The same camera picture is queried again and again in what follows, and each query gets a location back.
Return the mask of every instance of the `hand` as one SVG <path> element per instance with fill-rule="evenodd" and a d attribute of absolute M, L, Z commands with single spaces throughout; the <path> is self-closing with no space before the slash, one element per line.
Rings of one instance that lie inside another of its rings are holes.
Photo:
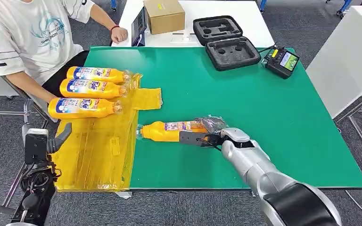
<path fill-rule="evenodd" d="M 112 41 L 116 44 L 127 39 L 128 32 L 126 29 L 116 27 L 112 30 Z"/>

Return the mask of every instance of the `black pants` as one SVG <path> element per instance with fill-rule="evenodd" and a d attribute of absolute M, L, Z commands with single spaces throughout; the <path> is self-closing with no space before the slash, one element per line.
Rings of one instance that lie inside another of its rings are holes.
<path fill-rule="evenodd" d="M 57 96 L 57 97 L 64 97 L 60 93 L 60 83 L 64 79 L 66 79 L 67 71 L 70 67 L 77 66 L 82 67 L 84 66 L 85 60 L 87 59 L 89 51 L 83 51 L 79 54 L 77 54 L 75 57 L 73 57 L 71 60 L 69 60 L 58 72 L 56 72 L 50 79 L 48 79 L 42 87 L 49 91 L 51 94 Z"/>

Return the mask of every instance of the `detergent bottle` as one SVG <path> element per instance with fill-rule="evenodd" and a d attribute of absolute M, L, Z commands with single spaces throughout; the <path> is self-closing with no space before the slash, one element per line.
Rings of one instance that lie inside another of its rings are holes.
<path fill-rule="evenodd" d="M 98 67 L 70 67 L 67 71 L 68 79 L 88 79 L 109 81 L 115 84 L 128 82 L 132 77 L 129 71 L 119 71 L 114 68 Z"/>
<path fill-rule="evenodd" d="M 103 118 L 121 112 L 120 101 L 91 98 L 55 98 L 48 106 L 48 112 L 57 119 Z"/>
<path fill-rule="evenodd" d="M 164 123 L 156 121 L 150 125 L 137 127 L 138 138 L 148 138 L 154 141 L 179 142 L 180 131 L 207 133 L 200 121 L 178 121 Z"/>
<path fill-rule="evenodd" d="M 65 97 L 112 99 L 124 96 L 126 91 L 125 86 L 108 81 L 65 79 L 60 84 L 60 92 Z"/>

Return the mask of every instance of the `cardboard box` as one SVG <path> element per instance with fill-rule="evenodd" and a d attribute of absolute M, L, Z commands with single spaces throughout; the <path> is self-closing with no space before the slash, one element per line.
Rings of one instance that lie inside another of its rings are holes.
<path fill-rule="evenodd" d="M 185 29 L 185 11 L 177 0 L 144 1 L 152 34 Z"/>

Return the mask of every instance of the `white table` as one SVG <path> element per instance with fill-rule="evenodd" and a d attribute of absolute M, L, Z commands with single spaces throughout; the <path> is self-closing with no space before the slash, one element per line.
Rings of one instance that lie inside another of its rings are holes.
<path fill-rule="evenodd" d="M 194 33 L 192 21 L 194 19 L 211 16 L 232 16 L 242 29 L 243 36 L 247 37 L 255 47 L 269 47 L 274 40 L 263 20 L 262 14 L 254 1 L 179 1 L 185 10 L 185 33 Z M 143 7 L 143 0 L 128 0 L 124 7 L 119 26 L 128 30 L 131 36 L 131 24 Z M 195 35 L 189 41 L 182 41 L 184 31 L 151 35 L 149 28 L 145 32 L 145 44 L 148 47 L 201 47 Z M 112 46 L 130 47 L 131 39 Z"/>
<path fill-rule="evenodd" d="M 362 96 L 362 6 L 352 6 L 306 69 L 332 118 Z"/>

